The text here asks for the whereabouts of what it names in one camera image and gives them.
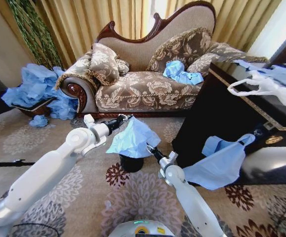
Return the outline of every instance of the floral rug pattern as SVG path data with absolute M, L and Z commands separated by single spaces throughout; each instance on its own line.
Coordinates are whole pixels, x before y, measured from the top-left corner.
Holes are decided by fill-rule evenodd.
M 139 119 L 159 135 L 159 148 L 169 154 L 183 118 Z M 18 110 L 0 115 L 0 161 L 37 161 L 57 149 L 73 128 L 85 127 L 82 118 L 50 118 L 54 126 L 45 128 L 29 127 L 28 121 Z M 78 158 L 58 185 L 15 223 L 9 236 L 107 237 L 122 222 L 152 219 L 164 223 L 177 237 L 199 237 L 174 188 L 158 179 L 155 159 L 145 158 L 140 171 L 127 173 L 117 154 L 105 153 L 113 136 L 125 128 L 126 124 L 107 138 L 106 145 Z M 28 168 L 0 168 L 0 197 Z M 286 185 L 196 188 L 228 237 L 286 237 Z

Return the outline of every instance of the pile of blue bags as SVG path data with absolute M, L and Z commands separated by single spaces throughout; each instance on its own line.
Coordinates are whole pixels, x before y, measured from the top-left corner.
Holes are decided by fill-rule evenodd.
M 60 67 L 53 67 L 51 71 L 42 65 L 28 64 L 21 70 L 22 84 L 8 88 L 1 98 L 10 107 L 19 105 L 26 108 L 40 101 L 56 98 L 47 105 L 51 109 L 50 116 L 54 119 L 73 119 L 77 99 L 65 95 L 61 90 L 55 90 L 55 83 L 63 73 Z

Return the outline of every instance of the floor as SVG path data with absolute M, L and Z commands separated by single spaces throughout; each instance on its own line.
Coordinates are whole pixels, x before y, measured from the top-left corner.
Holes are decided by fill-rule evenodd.
M 142 118 L 162 139 L 159 148 L 171 151 L 183 118 Z M 37 161 L 57 149 L 70 130 L 84 126 L 81 119 L 51 119 L 47 127 L 28 126 L 29 118 L 18 110 L 0 115 L 0 161 Z M 190 224 L 174 189 L 157 178 L 159 166 L 153 157 L 143 168 L 126 173 L 117 154 L 106 154 L 106 145 L 78 160 L 76 166 L 19 221 L 42 225 L 14 227 L 12 237 L 108 236 L 124 221 L 153 219 L 163 222 L 178 237 L 200 236 Z M 0 197 L 28 167 L 0 168 Z M 286 185 L 233 185 L 209 191 L 197 187 L 229 237 L 286 237 Z

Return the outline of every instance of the curtain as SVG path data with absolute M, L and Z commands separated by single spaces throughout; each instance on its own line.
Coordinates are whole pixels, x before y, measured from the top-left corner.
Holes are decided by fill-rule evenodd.
M 213 40 L 248 51 L 281 0 L 206 0 L 215 8 Z M 165 16 L 191 0 L 168 0 Z
M 64 66 L 91 48 L 102 28 L 115 21 L 123 37 L 146 35 L 149 0 L 39 0 L 37 9 L 51 30 Z

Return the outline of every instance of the floral upholstery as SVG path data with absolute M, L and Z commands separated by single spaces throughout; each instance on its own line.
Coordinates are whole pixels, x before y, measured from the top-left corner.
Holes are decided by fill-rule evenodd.
M 211 62 L 232 62 L 236 59 L 242 59 L 250 63 L 268 62 L 265 57 L 250 56 L 226 43 L 213 42 L 207 52 L 188 67 L 187 72 L 201 73 L 205 77 L 208 74 Z
M 158 72 L 129 72 L 96 93 L 99 111 L 181 110 L 192 106 L 202 84 L 185 85 Z
M 109 47 L 94 43 L 88 75 L 96 77 L 102 85 L 112 85 L 119 79 L 117 54 Z
M 218 61 L 219 57 L 220 56 L 215 53 L 206 53 L 194 61 L 194 63 L 188 67 L 187 72 L 201 73 L 202 77 L 205 77 L 208 74 L 210 64 Z
M 218 42 L 212 42 L 209 49 L 207 50 L 206 53 L 215 53 L 222 58 L 219 59 L 220 62 L 225 62 L 225 61 L 233 61 L 236 59 L 242 59 L 247 62 L 251 63 L 267 63 L 268 59 L 265 57 L 255 57 L 251 56 L 245 52 L 242 52 L 238 49 L 235 49 L 231 47 L 230 45 L 226 43 L 218 43 Z
M 122 59 L 116 59 L 117 65 L 118 65 L 118 70 L 120 76 L 126 75 L 126 73 L 129 72 L 129 63 L 122 60 Z
M 203 55 L 211 43 L 211 33 L 206 28 L 196 28 L 178 34 L 158 47 L 147 71 L 164 72 L 166 63 L 181 61 L 185 68 Z
M 56 90 L 59 89 L 64 79 L 70 77 L 86 80 L 93 85 L 95 90 L 97 90 L 101 85 L 100 81 L 87 73 L 90 67 L 91 59 L 92 51 L 87 52 L 85 55 L 79 58 L 69 69 L 67 69 L 67 71 L 65 71 L 63 75 L 58 78 L 55 86 Z

